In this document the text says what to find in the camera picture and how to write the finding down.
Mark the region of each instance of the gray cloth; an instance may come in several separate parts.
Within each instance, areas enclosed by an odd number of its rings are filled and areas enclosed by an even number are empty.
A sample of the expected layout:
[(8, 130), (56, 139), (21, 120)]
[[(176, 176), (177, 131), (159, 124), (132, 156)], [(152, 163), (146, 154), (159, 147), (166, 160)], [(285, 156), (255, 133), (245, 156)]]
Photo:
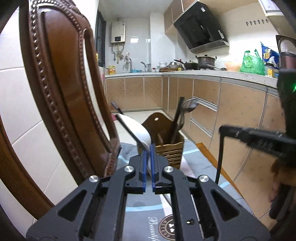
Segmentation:
[[(122, 150), (118, 156), (117, 169), (127, 166), (129, 159), (138, 155), (135, 145), (126, 143), (121, 143), (121, 145)], [(193, 142), (185, 140), (183, 157), (180, 170), (185, 175), (193, 177), (207, 175), (215, 180), (216, 168), (204, 157)], [(246, 201), (222, 175), (220, 176), (219, 186), (252, 213)], [(169, 214), (171, 214), (171, 208), (164, 202), (164, 199), (152, 192), (151, 177), (147, 175), (146, 192), (143, 195), (128, 194), (122, 241), (147, 239), (166, 241), (167, 239), (162, 237), (159, 232), (159, 222), (165, 217), (168, 209)]]

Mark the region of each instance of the wooden utensil basket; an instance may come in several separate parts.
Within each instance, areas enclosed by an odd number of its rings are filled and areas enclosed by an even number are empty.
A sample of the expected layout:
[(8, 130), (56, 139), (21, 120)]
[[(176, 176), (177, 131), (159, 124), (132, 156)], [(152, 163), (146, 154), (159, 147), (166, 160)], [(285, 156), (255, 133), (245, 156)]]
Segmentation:
[(142, 125), (149, 132), (152, 142), (155, 142), (156, 152), (168, 159), (169, 165), (175, 168), (180, 168), (184, 138), (178, 132), (173, 144), (168, 143), (168, 132), (172, 121), (160, 112), (150, 115)]

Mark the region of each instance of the black range hood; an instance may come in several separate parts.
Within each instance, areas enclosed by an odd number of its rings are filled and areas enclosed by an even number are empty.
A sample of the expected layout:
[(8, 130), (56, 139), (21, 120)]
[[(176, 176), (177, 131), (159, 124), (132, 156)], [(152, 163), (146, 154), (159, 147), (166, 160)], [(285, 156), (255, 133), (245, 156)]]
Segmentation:
[(174, 26), (192, 53), (229, 46), (218, 21), (201, 2), (184, 12)]

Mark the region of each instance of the silver screw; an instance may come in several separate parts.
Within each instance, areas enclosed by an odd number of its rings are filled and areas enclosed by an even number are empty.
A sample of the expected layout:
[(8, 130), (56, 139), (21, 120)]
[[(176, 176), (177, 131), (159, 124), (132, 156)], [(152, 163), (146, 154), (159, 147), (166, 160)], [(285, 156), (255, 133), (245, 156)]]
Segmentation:
[(98, 180), (99, 180), (99, 177), (96, 176), (96, 175), (93, 175), (93, 176), (90, 176), (90, 177), (89, 177), (89, 181), (90, 181), (91, 183), (96, 183)]
[(171, 166), (166, 166), (166, 167), (164, 168), (164, 170), (165, 170), (165, 172), (170, 173), (170, 172), (172, 172), (172, 171), (174, 170), (174, 168), (171, 167)]
[(126, 171), (126, 172), (133, 172), (134, 171), (134, 167), (133, 166), (126, 166), (125, 168), (124, 168), (124, 170)]
[(207, 175), (201, 175), (199, 177), (199, 180), (202, 182), (202, 183), (206, 183), (208, 180), (209, 180), (209, 177)]

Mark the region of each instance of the blue snack bag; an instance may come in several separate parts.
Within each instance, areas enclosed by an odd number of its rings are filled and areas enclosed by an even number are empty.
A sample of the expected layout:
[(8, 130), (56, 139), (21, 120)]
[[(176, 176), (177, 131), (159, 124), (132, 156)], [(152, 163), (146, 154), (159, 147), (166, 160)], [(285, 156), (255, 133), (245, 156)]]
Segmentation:
[(274, 65), (275, 69), (279, 69), (279, 53), (266, 47), (262, 42), (261, 42), (261, 47), (262, 47), (262, 59), (264, 61), (264, 64), (271, 63)]

